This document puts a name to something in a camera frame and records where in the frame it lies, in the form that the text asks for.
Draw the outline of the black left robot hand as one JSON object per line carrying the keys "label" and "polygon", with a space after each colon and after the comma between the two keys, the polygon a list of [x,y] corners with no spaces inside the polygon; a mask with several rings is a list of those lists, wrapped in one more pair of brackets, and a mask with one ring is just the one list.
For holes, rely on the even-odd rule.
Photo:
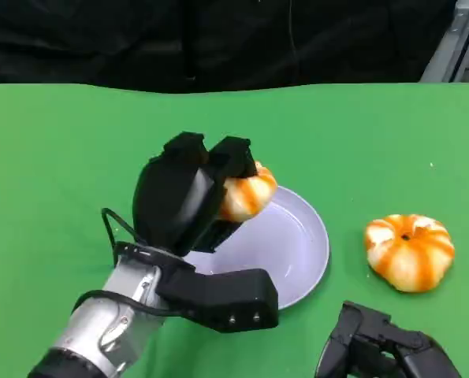
{"label": "black left robot hand", "polygon": [[143,167],[132,200],[136,234],[180,258],[212,254],[241,225],[221,214],[228,179],[255,174],[249,139],[227,136],[211,149],[200,133],[182,132]]}

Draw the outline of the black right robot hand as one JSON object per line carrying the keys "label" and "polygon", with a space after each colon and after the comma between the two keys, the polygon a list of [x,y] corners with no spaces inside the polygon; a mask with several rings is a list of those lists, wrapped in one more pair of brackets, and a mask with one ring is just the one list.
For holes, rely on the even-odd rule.
{"label": "black right robot hand", "polygon": [[316,377],[459,377],[431,336],[400,328],[387,313],[345,301],[315,370]]}

